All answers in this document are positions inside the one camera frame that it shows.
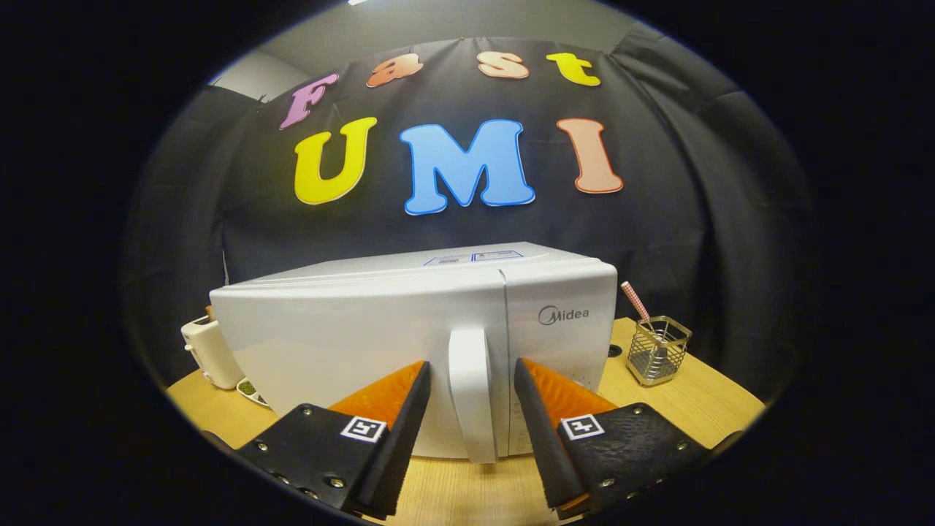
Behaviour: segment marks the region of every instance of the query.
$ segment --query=white wall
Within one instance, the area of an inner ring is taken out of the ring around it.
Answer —
[[[259,50],[319,75],[380,51],[459,37],[611,51],[635,19],[596,0],[367,0],[297,22]]]
[[[310,75],[295,66],[262,51],[252,51],[230,65],[216,80],[215,86],[267,102],[297,84],[308,80]]]

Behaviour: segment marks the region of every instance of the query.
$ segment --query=ceiling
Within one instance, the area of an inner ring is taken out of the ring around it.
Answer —
[[[367,0],[341,3],[259,51],[310,76],[379,51],[459,37],[520,37],[610,51],[634,23],[594,0]]]

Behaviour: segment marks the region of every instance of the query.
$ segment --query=checkered handle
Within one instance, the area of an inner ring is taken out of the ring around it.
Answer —
[[[630,299],[630,303],[633,303],[633,306],[637,308],[637,312],[640,313],[640,320],[649,319],[649,313],[646,312],[646,307],[642,306],[642,301],[637,296],[637,292],[633,290],[633,285],[630,282],[623,282],[620,288],[624,289],[624,294]]]

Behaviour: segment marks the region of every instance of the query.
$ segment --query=white microwave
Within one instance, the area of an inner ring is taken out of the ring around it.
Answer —
[[[210,298],[237,364],[278,415],[427,360],[412,454],[491,462],[532,451],[517,358],[597,389],[616,282],[599,259],[516,242],[328,261]]]

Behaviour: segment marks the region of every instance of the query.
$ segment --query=green food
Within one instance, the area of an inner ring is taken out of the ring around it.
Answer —
[[[256,392],[256,387],[254,387],[250,382],[244,382],[237,386],[237,388],[240,389],[240,392],[247,396],[250,396]]]

